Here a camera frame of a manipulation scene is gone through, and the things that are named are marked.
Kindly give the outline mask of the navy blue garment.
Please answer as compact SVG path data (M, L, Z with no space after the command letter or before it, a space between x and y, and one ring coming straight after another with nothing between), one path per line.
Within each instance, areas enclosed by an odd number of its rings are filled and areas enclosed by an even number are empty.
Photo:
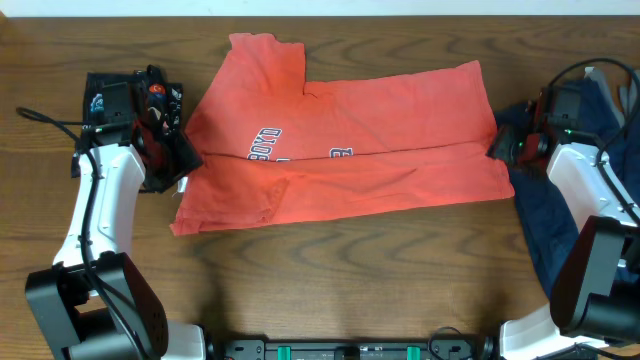
M598 85L590 79L573 81L569 85L581 91L579 114L584 129L604 140L614 136L619 126L605 104ZM618 139L607 148L607 153L616 176L633 200L638 202L638 119L633 121L624 139ZM556 277L579 237L579 230L564 198L546 177L536 177L513 169L509 171L509 176L535 272L545 294L550 296Z

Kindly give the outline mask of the orange soccer t-shirt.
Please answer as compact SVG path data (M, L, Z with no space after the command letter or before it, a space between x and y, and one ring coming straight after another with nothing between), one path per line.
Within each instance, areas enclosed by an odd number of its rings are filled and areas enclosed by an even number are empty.
M305 48L235 33L186 134L202 158L172 232L328 221L507 199L476 61L312 82Z

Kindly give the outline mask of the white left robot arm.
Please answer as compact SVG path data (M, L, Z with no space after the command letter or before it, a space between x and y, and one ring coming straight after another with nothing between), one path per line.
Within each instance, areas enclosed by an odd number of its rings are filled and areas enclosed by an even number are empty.
M141 125L86 126L72 173L80 185L66 238L25 295L56 359L204 359L201 327L170 321L129 256L142 186L171 180L170 136Z

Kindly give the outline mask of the black folded printed shirt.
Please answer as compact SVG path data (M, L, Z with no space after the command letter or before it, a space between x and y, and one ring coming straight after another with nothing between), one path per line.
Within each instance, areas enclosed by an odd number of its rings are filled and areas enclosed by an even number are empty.
M152 130L161 126L164 128L177 126L181 119L182 85L168 82L162 68L149 65L143 70L134 70L130 73L89 73L83 99L83 129L88 98L97 92L101 84L115 82L130 84L137 114L134 125L141 123Z

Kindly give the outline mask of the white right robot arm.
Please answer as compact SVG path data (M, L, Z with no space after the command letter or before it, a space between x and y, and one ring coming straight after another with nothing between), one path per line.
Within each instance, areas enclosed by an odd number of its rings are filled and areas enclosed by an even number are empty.
M502 359L608 356L639 341L639 288L616 280L639 270L639 207L594 134L502 126L488 155L511 167L541 166L560 191L579 237L548 304L500 328Z

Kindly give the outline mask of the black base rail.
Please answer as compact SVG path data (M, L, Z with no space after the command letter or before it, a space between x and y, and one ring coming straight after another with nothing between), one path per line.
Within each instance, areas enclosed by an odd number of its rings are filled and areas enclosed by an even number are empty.
M496 359L493 337L441 328L429 338L272 340L265 336L236 336L206 340L212 360L482 360Z

